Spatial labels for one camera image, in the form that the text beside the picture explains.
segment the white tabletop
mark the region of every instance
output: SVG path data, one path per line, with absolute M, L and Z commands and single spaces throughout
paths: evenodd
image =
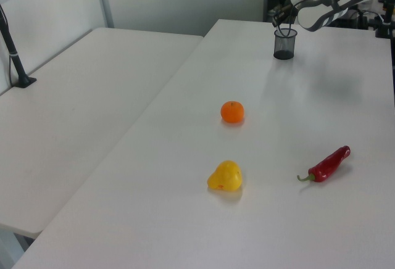
M 94 30 L 0 97 L 0 228 L 35 237 L 202 40 Z
M 271 24 L 220 20 L 15 269 L 392 268 L 389 41 L 297 30 L 279 61 Z M 330 179 L 296 179 L 346 144 Z M 242 190 L 208 190 L 226 159 Z

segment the tangerine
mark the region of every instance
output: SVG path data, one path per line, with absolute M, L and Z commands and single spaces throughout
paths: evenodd
M 239 123 L 244 118 L 244 107 L 240 102 L 228 101 L 221 108 L 221 116 L 228 123 Z

